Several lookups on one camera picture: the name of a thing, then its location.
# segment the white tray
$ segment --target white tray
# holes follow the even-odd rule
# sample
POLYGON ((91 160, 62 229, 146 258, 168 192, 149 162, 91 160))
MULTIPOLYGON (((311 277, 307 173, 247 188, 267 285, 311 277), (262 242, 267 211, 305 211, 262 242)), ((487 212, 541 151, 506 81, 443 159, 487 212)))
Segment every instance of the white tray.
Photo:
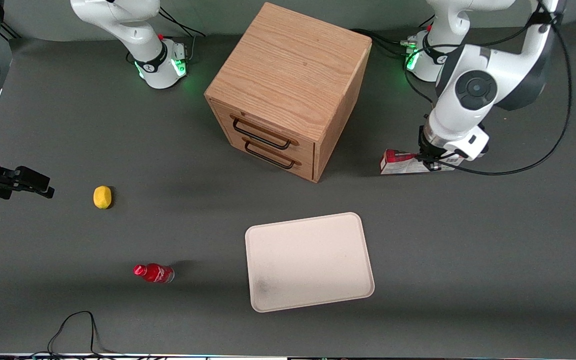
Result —
POLYGON ((259 313, 375 291, 364 228, 354 212, 250 227, 246 255, 250 304, 259 313))

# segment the wooden drawer cabinet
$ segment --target wooden drawer cabinet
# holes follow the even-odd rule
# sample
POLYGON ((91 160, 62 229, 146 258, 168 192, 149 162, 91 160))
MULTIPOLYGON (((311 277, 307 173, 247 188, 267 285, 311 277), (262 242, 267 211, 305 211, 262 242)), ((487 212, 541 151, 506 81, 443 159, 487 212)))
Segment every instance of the wooden drawer cabinet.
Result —
POLYGON ((366 36, 266 2, 205 97, 231 145, 316 183, 370 48, 366 36))

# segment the red bottle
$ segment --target red bottle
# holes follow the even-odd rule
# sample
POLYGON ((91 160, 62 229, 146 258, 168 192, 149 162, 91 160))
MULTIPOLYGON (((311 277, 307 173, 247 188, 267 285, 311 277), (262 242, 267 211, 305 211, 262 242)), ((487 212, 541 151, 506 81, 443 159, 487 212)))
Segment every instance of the red bottle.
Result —
POLYGON ((175 278, 175 271, 170 266, 160 264, 139 264, 132 272, 149 283, 169 283, 175 278))

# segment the drawer handle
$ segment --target drawer handle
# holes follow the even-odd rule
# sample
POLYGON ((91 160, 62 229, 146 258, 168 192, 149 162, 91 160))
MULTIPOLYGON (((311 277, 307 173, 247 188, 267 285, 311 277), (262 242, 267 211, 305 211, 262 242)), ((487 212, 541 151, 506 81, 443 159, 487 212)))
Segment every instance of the drawer handle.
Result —
POLYGON ((235 118, 235 120, 232 122, 232 127, 235 128, 235 130, 237 132, 242 133, 243 135, 247 135, 247 136, 251 137, 252 139, 255 139, 258 142, 262 142, 265 145, 272 146, 273 148, 279 149, 279 150, 286 150, 286 149, 288 149, 288 146, 290 146, 290 140, 286 140, 285 145, 279 145, 279 144, 276 144, 272 141, 268 141, 267 139, 264 139, 263 137, 259 137, 255 134, 251 133, 251 132, 248 132, 244 129, 237 127, 238 123, 240 123, 240 119, 238 119, 238 118, 235 118))
POLYGON ((257 151, 250 150, 249 145, 250 145, 250 141, 246 141, 246 145, 244 146, 244 149, 246 150, 247 153, 249 153, 250 155, 254 155, 255 157, 258 157, 261 160, 265 160, 266 162, 269 162, 270 164, 273 164, 274 166, 278 166, 278 167, 285 169, 285 170, 290 170, 295 166, 295 160, 292 160, 290 162, 290 165, 285 165, 279 161, 275 161, 275 160, 271 159, 270 157, 264 156, 261 153, 258 153, 257 151))

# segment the lemon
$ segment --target lemon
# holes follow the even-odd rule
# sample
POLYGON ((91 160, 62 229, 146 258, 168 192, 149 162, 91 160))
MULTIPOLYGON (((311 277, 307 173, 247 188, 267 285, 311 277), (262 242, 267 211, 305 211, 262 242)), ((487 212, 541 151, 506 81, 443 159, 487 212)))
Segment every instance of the lemon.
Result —
POLYGON ((100 209, 108 209, 110 204, 113 202, 113 194, 108 186, 99 186, 94 189, 94 195, 92 197, 94 205, 100 209))

